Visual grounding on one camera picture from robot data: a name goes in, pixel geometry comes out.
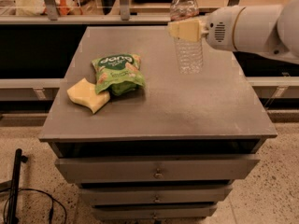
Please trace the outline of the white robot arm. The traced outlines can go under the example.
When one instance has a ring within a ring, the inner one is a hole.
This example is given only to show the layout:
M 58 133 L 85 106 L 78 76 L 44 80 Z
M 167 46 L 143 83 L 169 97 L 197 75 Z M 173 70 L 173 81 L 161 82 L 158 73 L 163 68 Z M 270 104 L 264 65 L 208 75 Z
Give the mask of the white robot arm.
M 170 21 L 167 28 L 182 41 L 205 39 L 213 49 L 299 64 L 299 0 L 286 5 L 222 7 L 206 19 Z

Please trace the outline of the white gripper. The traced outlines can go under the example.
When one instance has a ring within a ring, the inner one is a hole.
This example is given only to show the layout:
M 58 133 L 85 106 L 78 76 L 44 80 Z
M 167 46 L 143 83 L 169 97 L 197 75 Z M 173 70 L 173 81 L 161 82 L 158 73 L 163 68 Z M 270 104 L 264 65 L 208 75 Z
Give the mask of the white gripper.
M 207 15 L 206 42 L 213 49 L 236 51 L 234 36 L 241 6 L 222 7 Z M 201 23 L 198 19 L 171 21 L 167 25 L 169 34 L 178 39 L 198 42 L 201 38 Z

